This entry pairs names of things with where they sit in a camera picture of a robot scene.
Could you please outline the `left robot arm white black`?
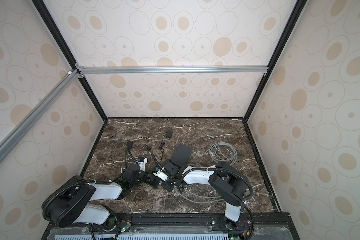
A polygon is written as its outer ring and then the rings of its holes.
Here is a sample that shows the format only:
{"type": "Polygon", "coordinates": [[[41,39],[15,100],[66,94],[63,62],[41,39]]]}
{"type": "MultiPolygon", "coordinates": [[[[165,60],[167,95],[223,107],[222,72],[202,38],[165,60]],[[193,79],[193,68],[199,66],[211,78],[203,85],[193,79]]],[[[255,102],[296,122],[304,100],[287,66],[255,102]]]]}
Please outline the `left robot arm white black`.
{"type": "Polygon", "coordinates": [[[52,193],[42,204],[43,218],[64,228],[73,223],[90,223],[109,227],[114,217],[111,209],[93,205],[97,200],[122,200],[142,184],[156,188],[160,179],[153,172],[147,171],[146,157],[134,158],[131,153],[133,142],[126,144],[125,168],[115,180],[99,182],[85,180],[80,176],[71,177],[52,193]]]}

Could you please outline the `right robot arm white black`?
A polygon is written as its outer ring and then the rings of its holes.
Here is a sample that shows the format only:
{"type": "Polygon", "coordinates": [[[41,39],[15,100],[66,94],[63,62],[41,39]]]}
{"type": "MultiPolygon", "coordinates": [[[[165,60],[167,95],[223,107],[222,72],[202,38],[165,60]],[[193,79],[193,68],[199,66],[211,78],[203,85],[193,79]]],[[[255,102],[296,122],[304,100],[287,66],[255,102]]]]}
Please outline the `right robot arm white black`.
{"type": "Polygon", "coordinates": [[[170,191],[182,185],[211,186],[226,202],[225,217],[231,223],[239,221],[245,201],[254,194],[248,178],[225,162],[210,167],[173,167],[171,172],[164,167],[156,168],[154,175],[169,185],[170,191]]]}

